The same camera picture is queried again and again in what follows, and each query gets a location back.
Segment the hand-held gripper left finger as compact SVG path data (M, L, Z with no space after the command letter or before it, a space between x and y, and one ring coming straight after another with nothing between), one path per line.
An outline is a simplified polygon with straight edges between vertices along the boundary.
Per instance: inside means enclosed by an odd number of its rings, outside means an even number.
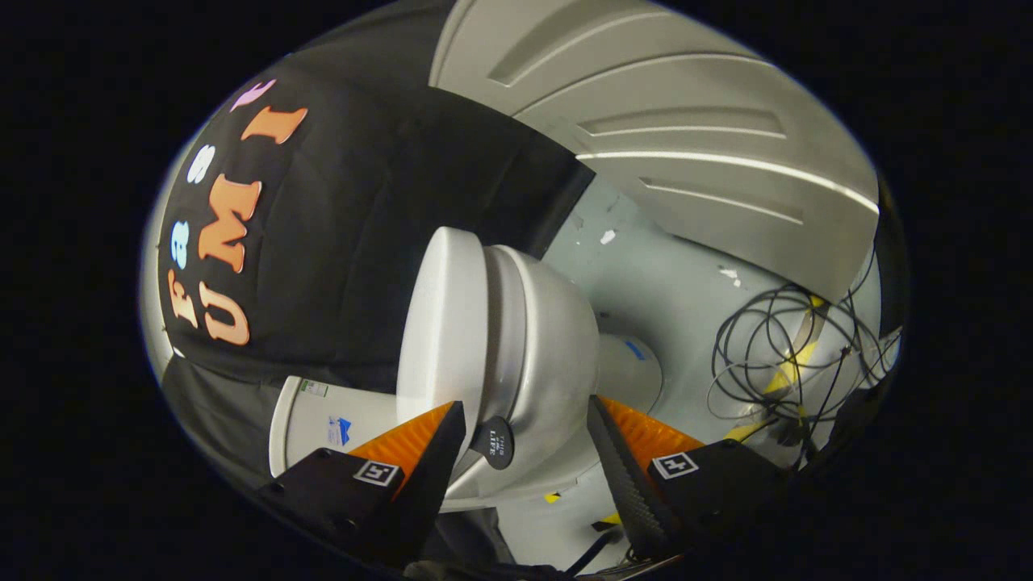
M409 565L420 558L467 435L451 401L350 453L320 448L258 490L285 525L351 558Z

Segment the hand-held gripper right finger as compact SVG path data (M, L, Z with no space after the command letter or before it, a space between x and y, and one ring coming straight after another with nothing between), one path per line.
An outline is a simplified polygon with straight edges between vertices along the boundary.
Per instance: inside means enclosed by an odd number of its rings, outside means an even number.
M592 395L587 427L640 558L719 551L785 492L788 471L737 439L705 444Z

